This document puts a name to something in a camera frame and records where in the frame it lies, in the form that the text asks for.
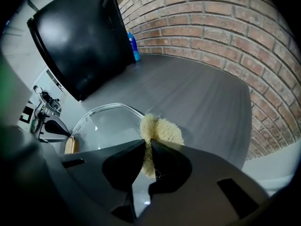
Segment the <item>kitchen appliance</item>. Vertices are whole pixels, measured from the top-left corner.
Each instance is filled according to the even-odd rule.
[[[116,0],[54,0],[27,24],[47,66],[78,101],[135,62]]]

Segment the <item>yellow sponge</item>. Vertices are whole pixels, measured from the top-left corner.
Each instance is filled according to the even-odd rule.
[[[142,172],[150,178],[155,178],[151,139],[184,145],[182,132],[176,124],[152,114],[146,114],[140,122],[140,135],[146,142]]]

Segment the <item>brick wall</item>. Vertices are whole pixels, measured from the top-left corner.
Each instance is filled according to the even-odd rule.
[[[244,81],[253,124],[248,159],[301,137],[301,56],[269,0],[118,0],[140,53],[200,61]]]

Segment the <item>kitchen counter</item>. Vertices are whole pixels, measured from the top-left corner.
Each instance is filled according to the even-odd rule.
[[[238,168],[251,135],[251,99],[242,81],[188,59],[141,55],[141,62],[103,84],[81,103],[86,112],[124,103],[177,124],[186,146],[214,153]]]

